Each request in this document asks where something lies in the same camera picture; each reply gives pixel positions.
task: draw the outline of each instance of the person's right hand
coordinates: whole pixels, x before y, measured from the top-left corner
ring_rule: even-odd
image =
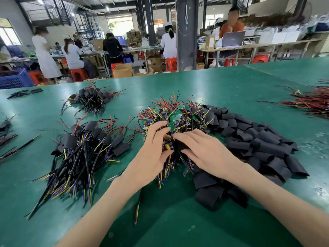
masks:
[[[182,150],[182,153],[193,160],[199,168],[216,177],[229,179],[243,164],[217,138],[199,129],[175,133],[172,136],[189,147]]]
[[[233,32],[233,27],[231,26],[231,25],[228,25],[228,27],[227,27],[227,32]]]

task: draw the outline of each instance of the blue crate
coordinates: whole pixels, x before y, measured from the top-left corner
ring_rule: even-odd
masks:
[[[124,38],[124,36],[116,36],[115,38],[119,41],[120,45],[126,45],[127,44],[126,39]]]
[[[0,89],[35,86],[26,69],[17,69],[15,71],[17,75],[0,77]]]

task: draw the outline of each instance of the green table surface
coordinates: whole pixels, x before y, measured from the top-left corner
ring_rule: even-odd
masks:
[[[263,71],[236,66],[100,80],[96,82],[97,87],[126,90],[107,104],[104,116],[95,118],[88,114],[84,121],[109,118],[111,114],[126,123],[129,115],[134,116],[151,105],[151,100],[158,101],[160,96],[169,98],[178,90],[181,99],[193,95],[193,100],[198,99],[198,102],[227,107],[257,122],[267,121],[279,133],[298,143],[300,151],[296,156],[310,174],[307,179],[289,179],[284,188],[329,212],[326,158],[329,121],[309,118],[298,109],[256,102],[291,100],[290,90],[277,85],[308,89],[302,84],[315,82],[320,76],[329,77],[327,65],[328,58],[308,59],[249,65]],[[7,97],[16,90],[0,91],[0,112],[8,117],[18,114],[12,120],[11,129],[19,134],[0,150],[0,154],[41,134],[26,149],[0,165],[0,246],[54,246],[90,209],[88,204],[83,206],[81,198],[53,199],[41,206],[31,220],[24,218],[46,187],[42,180],[29,182],[50,170],[50,153],[55,147],[52,139],[65,129],[56,121],[62,118],[68,125],[75,122],[74,114],[78,109],[70,107],[60,116],[61,101],[88,85],[89,82],[45,86],[42,93],[11,100]],[[96,173],[94,203],[109,187],[106,179],[123,170],[141,146],[140,135],[133,141],[132,150],[119,158],[121,163],[109,164]],[[156,183],[146,186],[136,226],[133,226],[133,218],[138,194],[128,201],[101,246],[300,246],[256,202],[251,201],[244,209],[228,199],[211,212],[195,201],[195,193],[191,176],[184,178],[183,169],[177,167],[161,190]]]

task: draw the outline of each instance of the orange stool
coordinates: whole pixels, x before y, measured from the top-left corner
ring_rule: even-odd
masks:
[[[264,62],[269,62],[269,55],[266,54],[266,55],[256,55],[255,58],[254,58],[254,61],[253,63],[264,63]]]
[[[143,51],[138,51],[138,60],[145,60],[145,55]]]
[[[87,72],[83,68],[71,69],[73,82],[79,82],[89,79]]]
[[[47,80],[43,77],[40,71],[31,71],[29,72],[29,76],[31,77],[35,85],[47,82]]]
[[[224,63],[224,67],[229,67],[231,61],[232,61],[232,66],[234,66],[235,65],[235,60],[232,60],[232,59],[235,59],[235,56],[232,56],[229,59],[226,59],[225,63]]]
[[[177,57],[167,58],[166,71],[176,72],[177,71]]]
[[[113,76],[113,69],[117,66],[117,65],[120,65],[120,64],[123,64],[122,62],[119,62],[119,63],[112,63],[111,64],[111,69],[112,69],[112,77],[114,78]]]

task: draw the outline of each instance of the hair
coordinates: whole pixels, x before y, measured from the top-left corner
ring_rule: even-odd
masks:
[[[114,35],[113,35],[113,33],[107,33],[106,34],[106,39],[114,39],[115,37],[114,37]]]
[[[165,28],[165,30],[169,33],[170,38],[171,38],[171,39],[174,38],[175,34],[174,34],[174,32],[172,31],[172,25],[167,25],[167,26],[165,26],[164,28]]]
[[[67,53],[68,54],[68,45],[70,44],[70,43],[72,43],[72,39],[64,39],[64,51],[65,51],[65,53]]]
[[[42,33],[45,33],[46,31],[43,29],[43,28],[40,28],[40,27],[35,27],[34,28],[34,34],[37,35],[37,34],[42,34]]]
[[[240,9],[238,7],[230,8],[230,11],[228,11],[228,13],[231,13],[231,12],[234,12],[234,11],[237,11],[237,13],[240,14]]]

